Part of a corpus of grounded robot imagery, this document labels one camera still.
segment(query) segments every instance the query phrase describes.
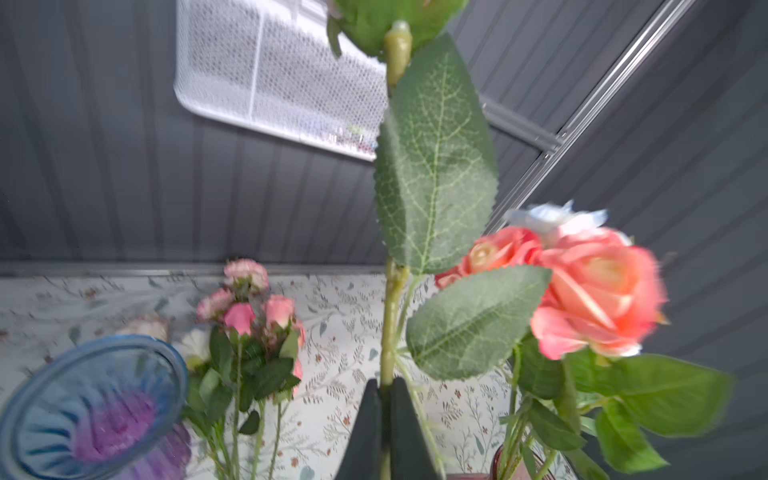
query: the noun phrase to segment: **pink rose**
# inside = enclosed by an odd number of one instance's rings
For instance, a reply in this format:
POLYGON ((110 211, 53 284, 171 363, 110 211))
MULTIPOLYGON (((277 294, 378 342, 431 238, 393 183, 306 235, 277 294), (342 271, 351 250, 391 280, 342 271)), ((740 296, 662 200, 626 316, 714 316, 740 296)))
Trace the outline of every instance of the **pink rose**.
POLYGON ((667 292, 653 254, 608 228, 562 237, 541 255, 553 270, 550 289, 531 319, 541 353, 560 359, 587 344, 606 356, 629 356, 661 318, 667 292))
POLYGON ((261 263, 247 258, 229 262, 224 267, 224 276, 227 278, 225 280, 227 285, 234 285, 236 280, 246 279, 250 281, 251 288, 256 291, 265 290, 270 286, 266 268, 261 263))
POLYGON ((272 295, 264 304, 266 325, 278 325, 287 328, 291 317, 296 313, 296 301, 282 295, 272 295))
POLYGON ((299 332, 299 348, 301 348, 306 343, 306 329, 304 328, 304 324, 297 320, 296 324, 293 325, 293 329, 299 332))
POLYGON ((235 301, 235 294, 219 288, 210 296, 203 298, 197 304, 197 318, 202 321, 210 320, 226 310, 235 301))
POLYGON ((486 272, 505 266, 536 265, 541 255, 541 241, 525 228, 507 227, 475 241, 461 263, 435 276, 435 284, 444 289, 456 280, 473 273, 486 272))
MULTIPOLYGON (((293 376, 301 380, 304 377, 304 371, 301 369, 301 362, 299 359, 296 359, 295 362, 293 362, 293 376)), ((293 396, 296 396, 296 394, 299 392, 299 386, 293 387, 293 396)))
POLYGON ((224 324, 234 327, 240 335, 250 334, 250 325, 255 319, 256 314, 249 303, 235 303, 224 314, 224 324))

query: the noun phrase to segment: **metal bar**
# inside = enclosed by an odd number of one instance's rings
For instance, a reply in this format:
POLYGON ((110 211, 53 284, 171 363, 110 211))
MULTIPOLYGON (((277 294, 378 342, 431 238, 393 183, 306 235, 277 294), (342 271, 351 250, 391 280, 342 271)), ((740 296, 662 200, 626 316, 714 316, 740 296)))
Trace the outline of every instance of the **metal bar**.
POLYGON ((563 144, 557 135, 485 95, 480 95, 480 104, 489 124, 526 144, 545 152, 555 151, 563 144))
POLYGON ((610 71, 592 91, 559 133, 564 142, 552 153, 544 152, 525 172, 515 187, 491 215, 486 232, 495 232, 505 225, 502 218, 510 208, 519 208, 533 194, 552 169, 563 159, 579 137, 605 109, 609 101, 627 83, 627 80, 648 59, 664 37, 699 0, 666 0, 654 17, 645 25, 610 71))
MULTIPOLYGON (((369 275, 383 265, 265 263, 270 275, 369 275)), ((189 262, 0 262, 0 277, 26 276, 222 276, 223 263, 189 262)))

